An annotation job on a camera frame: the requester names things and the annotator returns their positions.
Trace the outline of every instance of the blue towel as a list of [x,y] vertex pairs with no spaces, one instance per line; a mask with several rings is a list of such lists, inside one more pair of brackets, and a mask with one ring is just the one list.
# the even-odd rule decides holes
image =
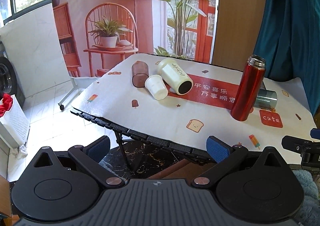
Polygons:
[[294,170],[296,178],[300,182],[304,191],[304,201],[302,207],[294,217],[296,222],[303,226],[320,225],[320,203],[319,192],[312,175],[306,170]]

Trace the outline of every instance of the washing machine door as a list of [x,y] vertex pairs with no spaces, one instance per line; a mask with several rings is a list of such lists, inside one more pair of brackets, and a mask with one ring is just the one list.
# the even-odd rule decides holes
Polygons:
[[0,56],[0,91],[13,95],[17,94],[18,84],[16,74],[10,61]]

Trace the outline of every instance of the washing machine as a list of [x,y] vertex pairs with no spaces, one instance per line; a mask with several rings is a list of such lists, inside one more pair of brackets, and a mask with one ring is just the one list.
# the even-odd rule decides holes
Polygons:
[[26,98],[18,85],[14,68],[7,57],[2,41],[0,41],[0,90],[10,95],[14,94],[21,108],[23,107]]

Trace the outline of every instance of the red water bottle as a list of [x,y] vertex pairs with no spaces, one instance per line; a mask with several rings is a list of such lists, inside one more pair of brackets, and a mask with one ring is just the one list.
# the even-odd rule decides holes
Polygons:
[[231,116],[238,121],[245,121],[256,101],[263,76],[266,71],[266,61],[256,55],[248,58],[244,67],[237,96],[231,109]]

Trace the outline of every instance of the white paper cup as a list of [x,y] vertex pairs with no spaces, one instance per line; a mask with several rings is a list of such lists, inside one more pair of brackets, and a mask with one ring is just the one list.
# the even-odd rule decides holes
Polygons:
[[150,76],[144,85],[156,100],[162,100],[168,95],[162,77],[157,74]]
[[193,86],[192,79],[182,70],[177,62],[168,57],[158,64],[158,75],[176,92],[184,95],[189,92]]

